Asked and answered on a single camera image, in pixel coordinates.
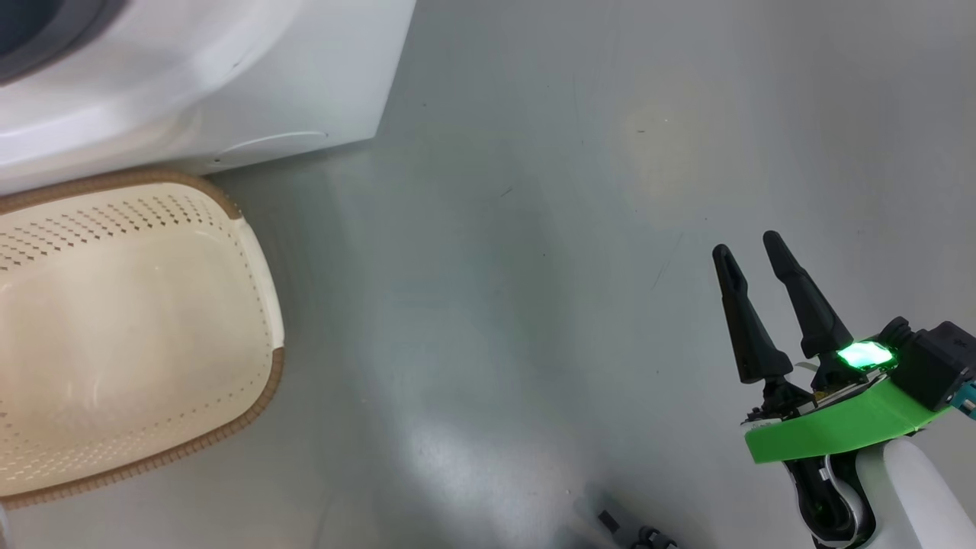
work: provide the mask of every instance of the white washing machine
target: white washing machine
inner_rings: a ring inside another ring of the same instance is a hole
[[[414,0],[0,0],[0,194],[373,137]]]

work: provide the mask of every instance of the gray floor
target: gray floor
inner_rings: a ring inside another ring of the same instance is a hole
[[[21,548],[809,547],[750,462],[710,252],[856,335],[976,329],[976,4],[420,0],[379,136],[220,174],[287,330],[253,426],[12,514]],[[803,376],[796,374],[797,379]],[[963,503],[976,430],[920,436]]]

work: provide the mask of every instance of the laundry basket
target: laundry basket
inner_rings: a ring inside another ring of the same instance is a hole
[[[0,501],[236,433],[274,395],[283,341],[261,247],[209,183],[130,172],[0,197]]]

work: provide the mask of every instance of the green bracket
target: green bracket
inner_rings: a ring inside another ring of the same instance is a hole
[[[749,431],[746,444],[756,463],[842,453],[914,433],[950,409],[933,412],[884,379],[857,397]]]

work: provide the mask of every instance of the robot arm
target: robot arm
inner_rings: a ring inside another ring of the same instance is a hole
[[[972,546],[976,528],[931,462],[903,437],[952,407],[976,415],[976,338],[951,322],[913,332],[898,317],[855,342],[783,239],[767,232],[763,242],[790,293],[800,347],[820,365],[809,392],[786,379],[790,359],[752,307],[732,252],[716,246],[740,381],[764,383],[762,405],[743,424],[753,461],[786,466],[818,548]]]

